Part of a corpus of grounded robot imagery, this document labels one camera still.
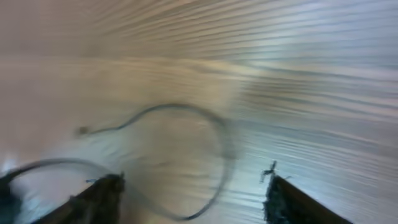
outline wooden surface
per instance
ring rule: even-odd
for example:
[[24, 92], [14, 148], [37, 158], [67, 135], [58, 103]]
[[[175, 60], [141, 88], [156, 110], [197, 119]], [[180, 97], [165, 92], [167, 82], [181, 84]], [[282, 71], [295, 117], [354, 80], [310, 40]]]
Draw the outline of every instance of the wooden surface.
[[[220, 203], [192, 223], [263, 223], [259, 174], [273, 160], [353, 222], [397, 223], [397, 15], [396, 0], [2, 0], [3, 170], [91, 159], [192, 213], [221, 169], [200, 118], [156, 113], [120, 133], [75, 136], [148, 105], [191, 103], [231, 121], [238, 152]], [[78, 192], [70, 174], [48, 172], [27, 180], [31, 197]], [[173, 222], [142, 209], [139, 223]]]

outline thin black cord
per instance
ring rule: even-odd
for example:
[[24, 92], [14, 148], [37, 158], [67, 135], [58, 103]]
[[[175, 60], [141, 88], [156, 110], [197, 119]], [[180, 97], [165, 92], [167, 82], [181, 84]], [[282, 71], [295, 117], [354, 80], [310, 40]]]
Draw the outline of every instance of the thin black cord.
[[[219, 116], [210, 113], [207, 110], [201, 109], [196, 106], [191, 106], [191, 105], [185, 105], [185, 104], [178, 104], [178, 103], [169, 103], [169, 104], [163, 104], [163, 105], [157, 105], [153, 106], [147, 109], [142, 110], [135, 116], [133, 116], [129, 121], [126, 123], [114, 127], [114, 128], [105, 128], [105, 129], [100, 129], [97, 131], [92, 131], [88, 132], [87, 135], [93, 135], [93, 134], [99, 134], [99, 133], [105, 133], [107, 131], [117, 131], [120, 129], [123, 129], [139, 119], [141, 119], [144, 115], [147, 113], [153, 112], [153, 111], [158, 111], [158, 110], [165, 110], [165, 109], [179, 109], [179, 110], [188, 110], [190, 112], [194, 112], [196, 114], [199, 114], [206, 118], [214, 127], [215, 130], [217, 130], [217, 135], [218, 139], [220, 140], [220, 143], [222, 144], [222, 151], [223, 151], [223, 160], [224, 160], [224, 166], [223, 166], [223, 176], [221, 177], [220, 183], [216, 189], [215, 194], [213, 197], [208, 201], [208, 203], [203, 206], [199, 211], [196, 213], [189, 215], [187, 217], [183, 217], [177, 214], [174, 214], [167, 210], [166, 208], [157, 205], [154, 203], [151, 199], [146, 197], [144, 194], [142, 194], [140, 191], [138, 191], [135, 187], [133, 187], [131, 184], [126, 182], [126, 189], [128, 189], [131, 192], [131, 196], [136, 198], [140, 203], [145, 205], [149, 210], [152, 210], [154, 213], [158, 215], [162, 215], [164, 217], [170, 218], [175, 221], [189, 221], [193, 220], [195, 218], [198, 218], [200, 215], [204, 214], [212, 205], [214, 205], [220, 196], [221, 192], [223, 191], [225, 185], [229, 181], [231, 177], [231, 173], [233, 171], [233, 165], [234, 161], [231, 158], [231, 155], [234, 154], [233, 151], [233, 143], [231, 140], [231, 135], [229, 133], [226, 121], [223, 118], [220, 118]], [[86, 166], [91, 166], [91, 167], [96, 167], [97, 169], [101, 169], [105, 173], [112, 173], [110, 170], [108, 170], [105, 167], [102, 167], [98, 164], [89, 162], [89, 161], [84, 161], [81, 159], [48, 159], [45, 161], [39, 161], [39, 162], [33, 162], [31, 164], [28, 164], [24, 167], [21, 167], [20, 169], [14, 170], [11, 173], [9, 173], [9, 176], [13, 178], [17, 177], [18, 175], [21, 175], [27, 171], [30, 171], [32, 169], [36, 169], [39, 167], [43, 166], [52, 166], [55, 164], [80, 164], [80, 165], [86, 165]]]

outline cable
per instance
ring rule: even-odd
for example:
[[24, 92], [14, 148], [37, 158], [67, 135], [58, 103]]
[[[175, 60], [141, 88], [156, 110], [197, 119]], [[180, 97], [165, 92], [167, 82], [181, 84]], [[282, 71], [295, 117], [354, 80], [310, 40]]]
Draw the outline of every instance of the cable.
[[[225, 185], [229, 181], [231, 177], [231, 173], [233, 170], [234, 162], [233, 159], [230, 159], [231, 155], [234, 154], [233, 151], [233, 143], [231, 140], [230, 133], [228, 131], [228, 127], [226, 124], [226, 121], [223, 118], [220, 118], [219, 116], [210, 113], [207, 110], [201, 109], [196, 106], [191, 106], [191, 105], [186, 105], [186, 104], [179, 104], [179, 103], [169, 103], [169, 104], [162, 104], [162, 105], [157, 105], [153, 107], [149, 107], [147, 109], [142, 110], [135, 116], [133, 116], [130, 120], [125, 122], [124, 124], [114, 127], [114, 128], [105, 128], [105, 129], [100, 129], [97, 131], [92, 131], [88, 132], [86, 128], [81, 128], [81, 130], [85, 130], [84, 134], [86, 135], [94, 135], [94, 134], [99, 134], [99, 133], [105, 133], [108, 131], [117, 131], [123, 128], [126, 128], [132, 124], [134, 124], [136, 121], [140, 120], [143, 116], [145, 116], [147, 113], [153, 112], [153, 111], [158, 111], [158, 110], [166, 110], [166, 109], [179, 109], [179, 110], [187, 110], [196, 114], [201, 115], [202, 117], [206, 118], [214, 127], [215, 130], [217, 130], [217, 135], [218, 139], [220, 140], [220, 143], [222, 145], [222, 156], [223, 156], [223, 161], [224, 161], [224, 166], [223, 166], [223, 175], [221, 177], [220, 183], [216, 188], [215, 194], [212, 196], [211, 199], [206, 203], [203, 208], [201, 208], [199, 211], [195, 212], [192, 215], [189, 216], [180, 216], [177, 214], [174, 214], [167, 210], [166, 208], [157, 205], [154, 203], [151, 199], [147, 198], [144, 194], [142, 194], [140, 191], [138, 191], [135, 187], [133, 187], [131, 184], [126, 182], [126, 189], [130, 190], [132, 192], [132, 197], [136, 198], [140, 203], [145, 205], [149, 210], [152, 210], [154, 213], [158, 215], [162, 215], [164, 217], [167, 217], [169, 219], [175, 220], [175, 221], [189, 221], [193, 220], [195, 218], [198, 218], [200, 215], [204, 214], [212, 205], [214, 205], [220, 196], [220, 193], [223, 191]], [[27, 171], [43, 167], [43, 166], [52, 166], [55, 164], [80, 164], [80, 165], [85, 165], [85, 166], [90, 166], [90, 167], [95, 167], [97, 169], [101, 169], [102, 171], [110, 174], [112, 173], [110, 170], [108, 170], [105, 167], [102, 167], [98, 164], [92, 163], [90, 161], [85, 161], [81, 159], [47, 159], [44, 161], [39, 161], [39, 162], [33, 162], [31, 164], [28, 164], [24, 167], [21, 167], [19, 169], [16, 169], [10, 173], [8, 173], [7, 176], [9, 176], [11, 179], [16, 178], [18, 175], [21, 175]]]

